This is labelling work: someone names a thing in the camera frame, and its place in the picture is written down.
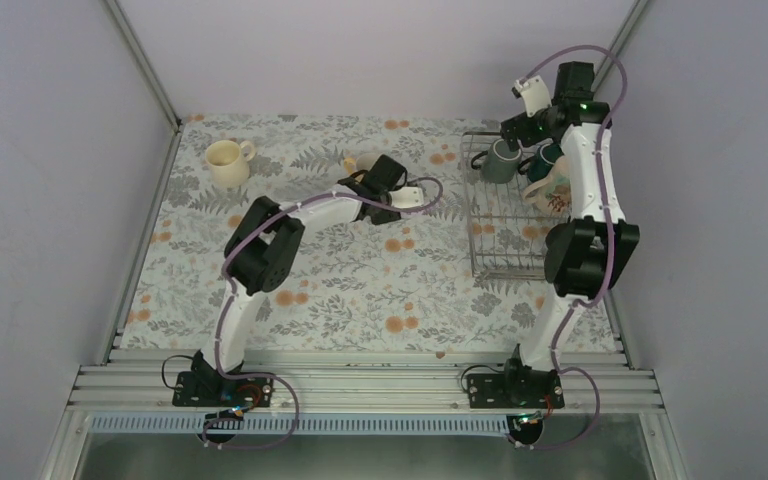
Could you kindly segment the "dark green mug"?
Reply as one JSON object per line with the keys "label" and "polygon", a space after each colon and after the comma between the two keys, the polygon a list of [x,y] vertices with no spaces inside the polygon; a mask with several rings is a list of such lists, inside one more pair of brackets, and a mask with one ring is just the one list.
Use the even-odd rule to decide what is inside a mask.
{"label": "dark green mug", "polygon": [[511,148],[504,139],[494,140],[484,151],[470,160],[472,170],[490,184],[506,184],[519,172],[522,152],[519,147]]}
{"label": "dark green mug", "polygon": [[557,143],[541,145],[532,155],[523,160],[518,173],[524,175],[529,182],[534,183],[544,179],[563,155]]}

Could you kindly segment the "yellow mug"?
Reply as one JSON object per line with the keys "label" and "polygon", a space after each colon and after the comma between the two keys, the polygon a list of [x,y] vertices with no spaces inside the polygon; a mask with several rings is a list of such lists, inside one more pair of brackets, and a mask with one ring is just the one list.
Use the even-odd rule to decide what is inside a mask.
{"label": "yellow mug", "polygon": [[346,157],[343,160],[343,168],[349,175],[360,171],[369,171],[381,156],[381,153],[368,152],[357,157]]}

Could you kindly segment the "floral white mug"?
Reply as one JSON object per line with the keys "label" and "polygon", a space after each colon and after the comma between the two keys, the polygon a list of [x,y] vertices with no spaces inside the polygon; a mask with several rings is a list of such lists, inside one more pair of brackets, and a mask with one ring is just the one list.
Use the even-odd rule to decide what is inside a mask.
{"label": "floral white mug", "polygon": [[565,214],[570,208],[571,197],[566,156],[561,156],[543,179],[533,182],[522,192],[526,204],[549,216]]}

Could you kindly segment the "cream ribbed mug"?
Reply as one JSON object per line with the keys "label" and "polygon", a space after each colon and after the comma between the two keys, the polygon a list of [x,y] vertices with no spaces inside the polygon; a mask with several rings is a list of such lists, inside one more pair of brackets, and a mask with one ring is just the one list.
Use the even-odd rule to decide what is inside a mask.
{"label": "cream ribbed mug", "polygon": [[257,147],[248,140],[235,142],[219,140],[205,152],[205,161],[214,183],[221,188],[237,188],[250,178],[250,161],[257,154]]}

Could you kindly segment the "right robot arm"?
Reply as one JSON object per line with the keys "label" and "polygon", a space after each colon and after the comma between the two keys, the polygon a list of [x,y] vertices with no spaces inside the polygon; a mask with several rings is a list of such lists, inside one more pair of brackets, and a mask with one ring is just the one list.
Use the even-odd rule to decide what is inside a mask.
{"label": "right robot arm", "polygon": [[610,106],[595,100],[594,67],[559,66],[555,87],[539,76],[516,82],[525,112],[501,124],[512,148],[548,142],[558,147],[570,182],[569,219],[546,238],[544,272],[550,285],[531,337],[506,361],[501,391],[515,407],[560,406],[560,349],[572,325],[612,288],[640,240],[626,221],[610,161]]}

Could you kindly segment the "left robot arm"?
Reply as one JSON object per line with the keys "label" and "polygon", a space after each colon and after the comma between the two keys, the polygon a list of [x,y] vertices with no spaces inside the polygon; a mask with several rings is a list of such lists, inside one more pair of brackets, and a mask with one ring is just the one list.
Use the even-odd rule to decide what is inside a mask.
{"label": "left robot arm", "polygon": [[291,273],[306,235],[357,221],[395,222],[424,203],[422,188],[386,155],[308,199],[284,204],[267,196],[255,199],[224,249],[225,293],[212,337],[193,355],[189,371],[179,374],[176,390],[198,388],[215,405],[236,396],[234,373],[245,362],[256,317]]}

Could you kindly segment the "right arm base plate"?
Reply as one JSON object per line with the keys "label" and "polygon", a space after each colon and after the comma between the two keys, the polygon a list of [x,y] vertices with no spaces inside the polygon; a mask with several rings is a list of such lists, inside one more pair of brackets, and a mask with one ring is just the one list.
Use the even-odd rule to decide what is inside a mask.
{"label": "right arm base plate", "polygon": [[564,390],[555,371],[536,371],[514,379],[504,374],[466,376],[467,395],[473,409],[562,409]]}

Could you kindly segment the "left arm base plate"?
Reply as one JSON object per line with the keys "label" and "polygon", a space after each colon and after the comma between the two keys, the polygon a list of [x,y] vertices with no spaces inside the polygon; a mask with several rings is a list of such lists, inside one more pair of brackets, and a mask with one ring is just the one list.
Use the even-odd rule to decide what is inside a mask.
{"label": "left arm base plate", "polygon": [[208,384],[194,372],[181,372],[176,380],[171,403],[175,407],[226,409],[266,408],[270,406],[274,388],[272,379],[247,376],[242,380],[221,377]]}

